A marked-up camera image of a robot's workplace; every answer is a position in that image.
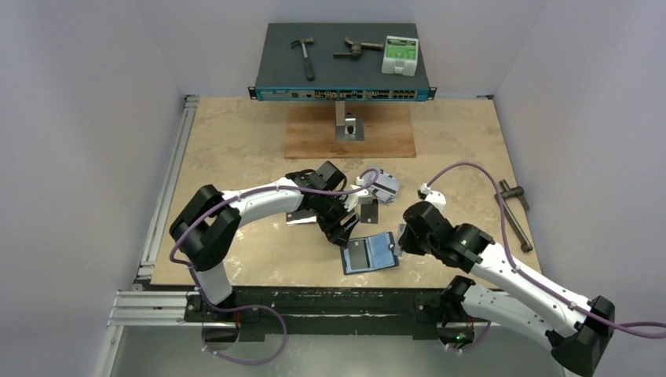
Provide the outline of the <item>navy blue card holder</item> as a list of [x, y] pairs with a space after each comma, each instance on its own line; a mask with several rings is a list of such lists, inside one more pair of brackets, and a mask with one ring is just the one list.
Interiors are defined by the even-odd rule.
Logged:
[[[368, 252], [370, 266], [367, 269], [359, 271], [349, 270], [348, 245], [350, 241], [364, 240]], [[381, 232], [373, 236], [357, 237], [350, 239], [347, 247], [340, 250], [342, 260], [342, 271], [344, 275], [354, 275], [360, 273], [369, 273], [383, 269], [390, 269], [399, 266], [399, 258], [395, 255], [395, 241], [392, 232]]]

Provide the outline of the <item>black credit card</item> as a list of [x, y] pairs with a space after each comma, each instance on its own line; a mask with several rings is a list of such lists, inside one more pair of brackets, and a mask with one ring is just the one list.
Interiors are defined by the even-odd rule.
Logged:
[[364, 224], [379, 223], [379, 201], [377, 199], [360, 205], [360, 222]]
[[370, 266], [366, 242], [364, 240], [350, 241], [348, 245], [349, 270], [359, 271]]

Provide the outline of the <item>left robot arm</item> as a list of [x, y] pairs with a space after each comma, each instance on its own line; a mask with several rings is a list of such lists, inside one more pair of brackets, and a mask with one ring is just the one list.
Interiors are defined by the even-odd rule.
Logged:
[[357, 194], [340, 192], [346, 175], [333, 163], [318, 169], [286, 174], [267, 185], [238, 191], [220, 191], [204, 185], [174, 219], [168, 233], [175, 249], [205, 295], [204, 312], [213, 320], [230, 318], [234, 310], [233, 288], [224, 260], [236, 232], [254, 221], [300, 210], [311, 212], [327, 241], [346, 247], [360, 221], [355, 211]]

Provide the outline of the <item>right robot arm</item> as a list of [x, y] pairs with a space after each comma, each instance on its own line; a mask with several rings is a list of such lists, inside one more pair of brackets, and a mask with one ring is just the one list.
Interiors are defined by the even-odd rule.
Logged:
[[497, 323], [531, 338], [565, 369], [592, 376], [613, 336], [604, 322], [614, 304], [602, 296], [578, 295], [507, 257], [504, 247], [474, 225], [451, 225], [430, 202], [404, 213], [406, 227], [398, 243], [408, 254], [430, 254], [458, 268], [441, 298], [443, 314], [465, 314]]

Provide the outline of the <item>loose black credit card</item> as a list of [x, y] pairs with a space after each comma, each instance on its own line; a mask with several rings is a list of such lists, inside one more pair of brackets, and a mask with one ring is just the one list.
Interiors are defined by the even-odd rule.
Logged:
[[379, 223], [379, 201], [377, 199], [360, 205], [360, 222], [364, 224]]

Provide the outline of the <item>fallen black card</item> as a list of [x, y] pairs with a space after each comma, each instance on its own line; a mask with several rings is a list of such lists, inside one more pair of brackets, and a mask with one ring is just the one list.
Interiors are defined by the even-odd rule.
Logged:
[[316, 222], [317, 217], [311, 210], [298, 210], [286, 214], [286, 224], [289, 226], [311, 224]]

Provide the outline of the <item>plywood board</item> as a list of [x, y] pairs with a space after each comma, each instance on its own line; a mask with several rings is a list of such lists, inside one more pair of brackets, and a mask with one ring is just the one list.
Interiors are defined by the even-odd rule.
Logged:
[[410, 111], [405, 105], [353, 106], [343, 115], [332, 107], [288, 112], [287, 159], [413, 158]]

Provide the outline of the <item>rusty metal clamp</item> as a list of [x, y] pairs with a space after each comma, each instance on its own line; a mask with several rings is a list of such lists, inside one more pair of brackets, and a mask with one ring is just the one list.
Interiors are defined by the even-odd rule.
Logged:
[[344, 53], [334, 53], [333, 57], [335, 59], [349, 58], [352, 60], [357, 60], [361, 57], [362, 53], [365, 50], [379, 51], [379, 52], [382, 52], [384, 50], [384, 45], [382, 43], [360, 42], [352, 40], [349, 37], [346, 37], [344, 39], [344, 44], [349, 48], [349, 51]]

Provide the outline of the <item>white green box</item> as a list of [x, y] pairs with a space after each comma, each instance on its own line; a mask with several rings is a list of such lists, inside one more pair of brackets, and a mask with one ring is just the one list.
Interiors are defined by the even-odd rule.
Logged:
[[386, 36], [381, 72], [388, 75], [413, 77], [419, 61], [417, 38]]

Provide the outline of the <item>hammer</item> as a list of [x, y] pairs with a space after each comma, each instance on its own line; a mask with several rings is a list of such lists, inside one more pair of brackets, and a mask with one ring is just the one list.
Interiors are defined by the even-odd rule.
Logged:
[[295, 48], [296, 46], [300, 46], [302, 50], [302, 57], [303, 57], [303, 64], [304, 64], [304, 72], [306, 75], [306, 79], [310, 82], [314, 81], [316, 76], [313, 68], [313, 62], [311, 61], [311, 58], [308, 53], [308, 46], [313, 45], [315, 42], [315, 39], [310, 37], [310, 38], [300, 38], [297, 40], [294, 40], [291, 42], [290, 47]]

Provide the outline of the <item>metal bracket stand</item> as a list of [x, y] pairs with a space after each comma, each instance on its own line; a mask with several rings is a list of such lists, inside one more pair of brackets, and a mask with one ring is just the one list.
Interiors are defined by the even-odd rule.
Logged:
[[335, 102], [336, 141], [364, 141], [364, 120], [346, 110], [345, 101]]

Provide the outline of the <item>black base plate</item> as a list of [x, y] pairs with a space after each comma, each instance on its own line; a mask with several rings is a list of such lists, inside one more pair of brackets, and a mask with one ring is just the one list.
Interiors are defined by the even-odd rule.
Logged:
[[267, 335], [390, 335], [468, 346], [485, 320], [462, 309], [459, 289], [372, 287], [234, 287], [223, 303], [209, 306], [186, 296], [184, 320], [227, 324], [242, 342]]

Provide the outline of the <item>network switch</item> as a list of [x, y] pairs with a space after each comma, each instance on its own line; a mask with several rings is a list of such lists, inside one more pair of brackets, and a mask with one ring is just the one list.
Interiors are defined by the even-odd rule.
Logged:
[[[415, 24], [407, 23], [270, 23], [251, 99], [257, 101], [431, 101], [437, 92], [430, 85], [419, 54], [415, 76], [381, 72], [383, 51], [365, 50], [357, 60], [335, 59], [348, 52], [346, 37], [385, 46], [386, 36], [418, 38]], [[315, 80], [306, 79], [302, 50], [290, 44], [314, 38], [308, 46]]]

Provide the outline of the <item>aluminium frame rail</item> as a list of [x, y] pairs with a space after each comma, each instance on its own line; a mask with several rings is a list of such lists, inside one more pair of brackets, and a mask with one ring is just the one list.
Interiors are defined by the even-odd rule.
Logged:
[[[167, 222], [185, 202], [188, 189], [205, 180], [218, 183], [224, 160], [238, 163], [233, 187], [274, 179], [303, 168], [304, 159], [286, 159], [287, 129], [294, 103], [255, 102], [240, 97], [201, 97], [179, 128], [176, 156], [170, 161], [149, 230], [146, 258], [152, 281], [176, 289], [187, 274], [168, 260]], [[371, 126], [410, 122], [416, 154], [412, 158], [340, 159], [351, 174], [374, 165], [397, 174], [401, 190], [396, 203], [384, 207], [381, 229], [393, 229], [406, 201], [421, 183], [443, 167], [474, 161], [496, 178], [514, 179], [514, 172], [496, 114], [488, 99], [437, 99], [390, 107], [359, 104]], [[410, 257], [393, 271], [345, 277], [329, 250], [308, 254], [298, 245], [297, 265], [310, 265], [313, 275], [288, 265], [281, 247], [296, 233], [281, 217], [243, 230], [232, 253], [229, 275], [235, 283], [305, 284], [340, 287], [433, 287], [452, 278], [452, 271], [425, 258]], [[563, 376], [565, 371], [544, 349], [526, 337], [493, 326], [482, 344], [468, 355], [444, 351], [437, 341], [408, 336], [292, 335], [274, 361], [259, 366], [230, 363], [202, 351], [200, 333], [184, 323], [181, 309], [164, 311], [162, 324], [114, 326], [108, 336], [108, 358], [101, 367], [108, 376]]]

